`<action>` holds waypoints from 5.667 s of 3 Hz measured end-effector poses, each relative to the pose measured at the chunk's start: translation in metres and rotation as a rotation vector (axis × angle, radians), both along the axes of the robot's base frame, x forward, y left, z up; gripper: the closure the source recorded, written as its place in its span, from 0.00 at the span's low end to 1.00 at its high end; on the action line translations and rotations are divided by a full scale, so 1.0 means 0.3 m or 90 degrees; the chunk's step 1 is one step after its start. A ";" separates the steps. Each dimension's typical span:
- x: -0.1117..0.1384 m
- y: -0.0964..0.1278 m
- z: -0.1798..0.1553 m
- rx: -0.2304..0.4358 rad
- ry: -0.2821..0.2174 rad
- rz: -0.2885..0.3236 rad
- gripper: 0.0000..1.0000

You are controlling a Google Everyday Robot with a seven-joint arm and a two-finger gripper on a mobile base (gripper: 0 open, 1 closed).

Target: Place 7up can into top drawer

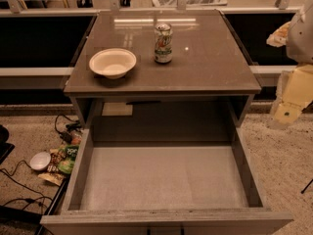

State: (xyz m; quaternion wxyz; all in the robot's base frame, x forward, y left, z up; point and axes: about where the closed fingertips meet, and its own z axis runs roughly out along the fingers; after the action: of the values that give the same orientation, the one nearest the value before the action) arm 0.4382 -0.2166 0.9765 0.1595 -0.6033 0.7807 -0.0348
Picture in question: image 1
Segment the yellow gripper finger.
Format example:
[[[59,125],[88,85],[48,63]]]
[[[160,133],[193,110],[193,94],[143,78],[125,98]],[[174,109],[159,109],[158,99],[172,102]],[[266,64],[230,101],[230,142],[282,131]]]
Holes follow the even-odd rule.
[[[284,23],[276,29],[266,40],[266,43],[273,47],[282,47],[287,43],[290,22]]]
[[[283,70],[277,84],[276,100],[270,111],[269,127],[286,129],[313,102],[313,65],[301,64]]]

